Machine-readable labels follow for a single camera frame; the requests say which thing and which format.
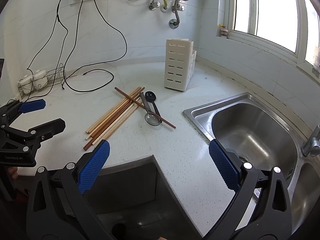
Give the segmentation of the medium brown chopstick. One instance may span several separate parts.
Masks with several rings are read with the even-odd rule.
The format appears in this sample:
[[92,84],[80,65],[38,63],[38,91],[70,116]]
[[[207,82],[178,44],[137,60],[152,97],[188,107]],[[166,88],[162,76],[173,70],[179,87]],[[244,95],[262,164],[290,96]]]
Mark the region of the medium brown chopstick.
[[124,111],[112,124],[92,143],[96,145],[100,140],[107,140],[138,108],[137,105],[132,104],[127,110]]

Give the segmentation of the black plastic spoon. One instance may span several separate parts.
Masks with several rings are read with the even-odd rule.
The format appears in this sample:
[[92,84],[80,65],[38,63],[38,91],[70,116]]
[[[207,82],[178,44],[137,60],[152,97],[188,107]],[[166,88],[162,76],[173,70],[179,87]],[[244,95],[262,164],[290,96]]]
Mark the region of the black plastic spoon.
[[[152,91],[147,91],[147,92],[145,92],[144,95],[145,95],[145,98],[146,98],[147,102],[152,103],[155,113],[157,115],[160,115],[159,110],[158,110],[158,108],[157,108],[157,106],[155,104],[156,94],[154,92],[152,92]],[[162,123],[162,120],[160,120],[157,117],[155,117],[154,115],[148,114],[148,113],[146,113],[146,115],[145,115],[145,120],[151,126],[159,126]]]

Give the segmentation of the small jar on sill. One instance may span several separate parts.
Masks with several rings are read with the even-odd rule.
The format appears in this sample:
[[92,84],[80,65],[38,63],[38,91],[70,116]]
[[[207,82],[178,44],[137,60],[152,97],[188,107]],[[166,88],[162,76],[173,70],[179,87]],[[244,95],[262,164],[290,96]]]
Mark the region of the small jar on sill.
[[220,37],[227,38],[228,37],[228,29],[224,25],[219,25]]

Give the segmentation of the window frame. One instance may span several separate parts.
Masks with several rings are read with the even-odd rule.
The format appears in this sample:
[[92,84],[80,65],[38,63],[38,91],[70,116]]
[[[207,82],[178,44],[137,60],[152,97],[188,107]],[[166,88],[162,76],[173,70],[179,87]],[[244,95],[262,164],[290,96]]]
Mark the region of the window frame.
[[319,80],[319,11],[312,0],[219,0],[228,37]]

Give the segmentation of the pale wooden chopstick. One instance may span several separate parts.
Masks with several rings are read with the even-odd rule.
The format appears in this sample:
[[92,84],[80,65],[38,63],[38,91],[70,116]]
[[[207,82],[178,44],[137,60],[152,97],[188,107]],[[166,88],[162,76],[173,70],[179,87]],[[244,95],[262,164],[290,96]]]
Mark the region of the pale wooden chopstick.
[[131,102],[125,100],[119,106],[114,107],[110,113],[103,118],[102,122],[96,128],[94,128],[91,133],[89,133],[85,140],[91,138],[97,139],[97,137],[102,135],[131,105]]

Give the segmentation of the cream plastic utensil holder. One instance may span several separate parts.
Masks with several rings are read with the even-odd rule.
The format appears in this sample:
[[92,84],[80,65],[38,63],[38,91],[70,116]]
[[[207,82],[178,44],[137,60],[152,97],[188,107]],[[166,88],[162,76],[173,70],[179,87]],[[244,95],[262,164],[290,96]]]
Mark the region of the cream plastic utensil holder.
[[167,39],[164,87],[186,91],[193,77],[196,53],[194,42],[183,38]]

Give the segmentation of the dark brown chopstick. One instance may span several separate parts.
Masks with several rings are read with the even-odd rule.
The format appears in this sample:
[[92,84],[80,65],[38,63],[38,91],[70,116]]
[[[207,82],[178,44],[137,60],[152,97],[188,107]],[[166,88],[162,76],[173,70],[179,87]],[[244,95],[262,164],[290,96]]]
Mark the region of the dark brown chopstick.
[[151,113],[153,114],[155,117],[157,117],[159,120],[162,120],[164,123],[166,123],[167,125],[169,125],[170,127],[172,127],[173,129],[176,129],[176,126],[173,125],[172,123],[168,122],[168,120],[164,119],[163,117],[161,117],[160,115],[156,114],[155,112],[151,111],[150,109],[147,109],[143,104],[141,104],[140,102],[138,102],[137,100],[135,100],[133,97],[129,96],[128,94],[126,94],[124,91],[122,91],[121,89],[119,89],[118,87],[115,87],[115,90],[118,91],[120,94],[122,94],[123,96],[125,96],[126,98],[128,98],[129,100],[131,100],[132,102],[134,102],[135,104],[137,104],[139,107],[145,109],[147,111],[147,113]]

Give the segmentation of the chrome sink faucet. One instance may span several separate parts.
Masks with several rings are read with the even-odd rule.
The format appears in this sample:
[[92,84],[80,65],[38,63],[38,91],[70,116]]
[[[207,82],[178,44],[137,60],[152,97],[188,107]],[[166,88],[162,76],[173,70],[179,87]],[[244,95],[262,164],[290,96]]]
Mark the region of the chrome sink faucet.
[[311,155],[312,157],[319,155],[320,154],[319,139],[320,139],[320,127],[319,125],[317,125],[316,128],[313,130],[312,134],[310,135],[309,139],[302,146],[302,154],[306,157],[308,155]]

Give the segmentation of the stainless steel sink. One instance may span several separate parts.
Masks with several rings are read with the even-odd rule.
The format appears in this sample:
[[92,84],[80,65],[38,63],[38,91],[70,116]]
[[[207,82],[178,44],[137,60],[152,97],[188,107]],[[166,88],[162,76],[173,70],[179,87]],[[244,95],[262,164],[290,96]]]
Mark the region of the stainless steel sink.
[[249,93],[196,106],[183,115],[211,141],[234,150],[258,169],[281,169],[292,210],[292,230],[310,215],[319,199],[319,160],[305,157],[305,140],[278,113]]

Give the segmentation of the reddish brown chopstick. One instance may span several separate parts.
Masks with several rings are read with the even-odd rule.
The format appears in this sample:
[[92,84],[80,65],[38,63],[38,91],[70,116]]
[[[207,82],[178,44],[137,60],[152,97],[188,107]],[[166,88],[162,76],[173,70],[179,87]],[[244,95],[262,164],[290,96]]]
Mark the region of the reddish brown chopstick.
[[130,98],[123,98],[86,131],[88,142],[83,149],[86,151],[100,140],[108,139],[137,108]]

